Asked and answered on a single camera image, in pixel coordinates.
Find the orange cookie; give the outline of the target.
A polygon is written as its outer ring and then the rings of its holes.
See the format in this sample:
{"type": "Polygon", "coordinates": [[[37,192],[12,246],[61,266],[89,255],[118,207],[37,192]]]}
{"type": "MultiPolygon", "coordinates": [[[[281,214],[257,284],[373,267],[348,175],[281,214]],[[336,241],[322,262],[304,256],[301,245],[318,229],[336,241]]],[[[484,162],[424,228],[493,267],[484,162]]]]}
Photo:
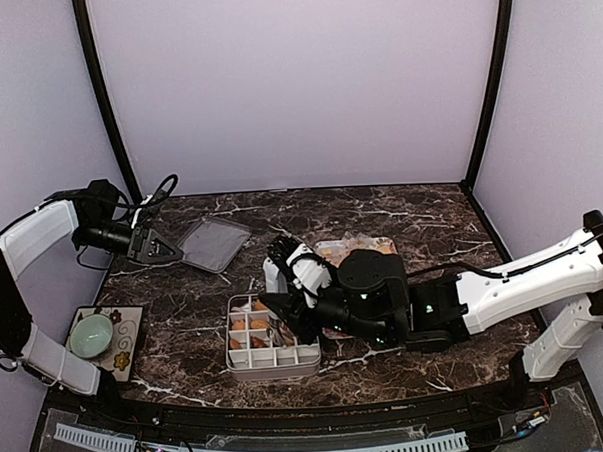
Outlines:
{"type": "Polygon", "coordinates": [[[235,339],[231,339],[229,341],[229,343],[230,343],[230,347],[232,350],[241,350],[242,349],[241,343],[235,339]]]}
{"type": "Polygon", "coordinates": [[[244,319],[235,320],[231,326],[231,329],[233,331],[244,331],[245,328],[246,328],[246,321],[244,319]]]}

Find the silver metal tongs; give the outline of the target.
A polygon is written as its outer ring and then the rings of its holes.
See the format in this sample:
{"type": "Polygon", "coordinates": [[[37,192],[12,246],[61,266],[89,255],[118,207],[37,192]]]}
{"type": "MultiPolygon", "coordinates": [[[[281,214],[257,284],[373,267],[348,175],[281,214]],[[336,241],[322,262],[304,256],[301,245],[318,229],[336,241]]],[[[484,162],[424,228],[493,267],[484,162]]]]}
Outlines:
{"type": "Polygon", "coordinates": [[[267,305],[270,323],[270,326],[268,327],[269,338],[274,346],[292,347],[293,345],[296,345],[296,340],[292,331],[290,331],[282,318],[280,318],[272,309],[272,307],[278,303],[279,296],[287,293],[286,278],[269,257],[264,260],[263,273],[265,275],[266,294],[270,297],[270,303],[267,305]]]}

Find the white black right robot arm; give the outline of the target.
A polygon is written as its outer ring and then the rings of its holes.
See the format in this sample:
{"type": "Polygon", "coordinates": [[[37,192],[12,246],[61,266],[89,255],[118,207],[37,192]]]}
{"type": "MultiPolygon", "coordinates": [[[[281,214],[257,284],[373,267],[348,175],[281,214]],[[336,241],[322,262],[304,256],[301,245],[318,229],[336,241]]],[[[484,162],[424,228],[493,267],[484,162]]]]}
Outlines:
{"type": "Polygon", "coordinates": [[[331,264],[292,237],[268,247],[261,303],[301,342],[330,329],[380,345],[443,352],[516,315],[565,307],[509,366],[499,401],[519,411],[603,329],[603,215],[569,237],[490,269],[461,261],[407,272],[394,253],[359,248],[331,264]]]}

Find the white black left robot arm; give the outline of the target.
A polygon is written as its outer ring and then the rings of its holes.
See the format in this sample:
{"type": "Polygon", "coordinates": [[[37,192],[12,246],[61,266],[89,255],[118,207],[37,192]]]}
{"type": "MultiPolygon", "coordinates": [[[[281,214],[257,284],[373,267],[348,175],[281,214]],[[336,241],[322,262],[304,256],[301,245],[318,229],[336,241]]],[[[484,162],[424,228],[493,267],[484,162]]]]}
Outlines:
{"type": "Polygon", "coordinates": [[[110,430],[131,421],[129,406],[115,396],[114,376],[40,326],[58,328],[51,311],[71,308],[73,297],[89,294],[87,277],[73,263],[85,248],[139,265],[182,259],[177,245],[133,218],[157,211],[176,184],[171,175],[150,200],[133,204],[110,181],[93,180],[52,194],[0,232],[0,367],[23,368],[47,384],[95,397],[90,412],[110,430]]]}

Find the silver divided cookie tin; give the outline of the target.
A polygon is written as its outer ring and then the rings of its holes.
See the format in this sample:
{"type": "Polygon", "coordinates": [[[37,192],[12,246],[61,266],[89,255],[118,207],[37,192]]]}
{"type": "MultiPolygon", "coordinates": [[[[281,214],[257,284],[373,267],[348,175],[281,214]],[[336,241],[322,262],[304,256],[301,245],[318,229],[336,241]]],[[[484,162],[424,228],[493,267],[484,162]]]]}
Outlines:
{"type": "Polygon", "coordinates": [[[320,344],[317,341],[312,344],[303,344],[295,336],[296,345],[292,347],[274,346],[269,338],[268,329],[266,331],[250,329],[250,323],[254,319],[269,323],[269,310],[253,310],[256,300],[259,299],[255,294],[245,294],[234,295],[228,301],[225,363],[233,378],[240,382],[248,382],[294,379],[315,375],[321,365],[320,344]],[[246,328],[244,331],[233,331],[232,323],[239,319],[246,321],[246,328]],[[252,336],[263,339],[268,347],[254,348],[251,341],[252,336]],[[242,349],[232,350],[229,342],[231,339],[239,341],[242,349]]]}

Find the tan biscuit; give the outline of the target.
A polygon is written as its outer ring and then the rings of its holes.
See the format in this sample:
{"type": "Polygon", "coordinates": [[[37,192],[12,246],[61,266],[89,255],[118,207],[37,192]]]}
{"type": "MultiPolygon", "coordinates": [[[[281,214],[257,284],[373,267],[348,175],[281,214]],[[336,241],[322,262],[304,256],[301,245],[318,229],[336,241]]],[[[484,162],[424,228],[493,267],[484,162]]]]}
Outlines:
{"type": "Polygon", "coordinates": [[[270,325],[269,325],[268,322],[266,322],[264,320],[260,320],[260,319],[254,319],[250,323],[250,329],[251,330],[264,330],[264,331],[266,331],[269,327],[270,327],[270,325]]]}

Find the brown flower cookie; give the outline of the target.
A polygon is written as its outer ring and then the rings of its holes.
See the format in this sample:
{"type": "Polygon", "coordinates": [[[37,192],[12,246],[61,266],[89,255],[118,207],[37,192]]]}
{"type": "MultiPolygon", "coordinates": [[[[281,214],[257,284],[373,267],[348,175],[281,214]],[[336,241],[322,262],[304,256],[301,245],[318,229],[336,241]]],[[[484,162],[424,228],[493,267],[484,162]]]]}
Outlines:
{"type": "Polygon", "coordinates": [[[256,349],[264,349],[268,347],[268,344],[263,339],[257,338],[255,336],[252,336],[251,342],[252,346],[256,349]]]}

